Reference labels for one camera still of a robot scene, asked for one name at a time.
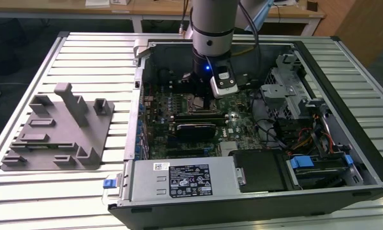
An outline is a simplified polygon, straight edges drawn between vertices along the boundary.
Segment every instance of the motherboard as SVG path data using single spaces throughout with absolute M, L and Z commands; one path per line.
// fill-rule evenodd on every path
M 249 93 L 244 90 L 214 100 L 208 108 L 192 94 L 163 88 L 146 96 L 148 159 L 215 157 L 231 150 L 260 149 Z

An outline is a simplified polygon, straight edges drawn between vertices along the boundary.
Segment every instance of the red wire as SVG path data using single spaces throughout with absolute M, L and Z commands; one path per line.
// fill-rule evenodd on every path
M 309 130 L 309 129 L 312 129 L 312 128 L 303 128 L 303 129 L 300 129 L 299 134 L 297 134 L 297 142 L 299 142 L 299 140 L 300 140 L 300 134 L 301 134 L 301 132 L 305 131 L 305 130 Z
M 327 137 L 328 140 L 329 140 L 329 152 L 332 153 L 332 152 L 333 152 L 333 147 L 332 147 L 333 141 L 332 141 L 331 135 L 328 135 L 327 133 L 323 133 L 323 132 L 321 132 L 321 134 L 324 134 L 325 137 Z

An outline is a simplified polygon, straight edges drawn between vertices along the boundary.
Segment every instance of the aluminum slotted table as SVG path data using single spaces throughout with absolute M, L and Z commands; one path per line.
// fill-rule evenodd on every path
M 136 39 L 180 39 L 175 34 L 60 33 L 26 89 L 0 136 L 0 161 L 21 125 L 31 112 L 27 102 L 36 93 L 51 93 L 58 82 L 70 82 L 72 92 L 86 101 L 106 98 L 114 102 L 108 136 L 98 170 L 25 171 L 0 170 L 0 230 L 7 229 L 124 229 L 107 212 L 102 199 L 102 180 L 122 170 L 124 134 L 135 66 L 132 46 Z M 233 40 L 252 39 L 236 35 Z M 329 37 L 261 36 L 263 40 L 301 40 L 328 80 L 383 155 L 383 89 L 355 60 L 340 41 Z M 309 78 L 308 85 L 320 95 Z M 107 198 L 116 199 L 118 190 Z M 364 201 L 316 217 L 271 219 L 255 222 L 186 227 L 182 229 L 383 229 L 383 198 Z

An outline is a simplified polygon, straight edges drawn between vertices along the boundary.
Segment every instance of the circuit board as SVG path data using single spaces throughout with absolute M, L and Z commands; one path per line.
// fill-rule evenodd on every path
M 221 114 L 225 125 L 215 127 L 215 135 L 210 140 L 180 142 L 170 132 L 174 129 L 171 118 L 200 112 L 202 106 L 191 94 L 156 92 L 152 98 L 146 100 L 148 159 L 171 158 L 167 153 L 174 150 L 203 150 L 206 157 L 220 156 L 221 141 L 233 141 L 239 150 L 260 149 L 263 145 L 248 107 L 245 91 L 212 101 L 204 112 Z

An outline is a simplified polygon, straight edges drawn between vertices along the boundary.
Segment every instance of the power supply label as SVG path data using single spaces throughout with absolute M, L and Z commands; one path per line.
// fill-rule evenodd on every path
M 212 195 L 207 164 L 170 166 L 168 182 L 171 198 Z

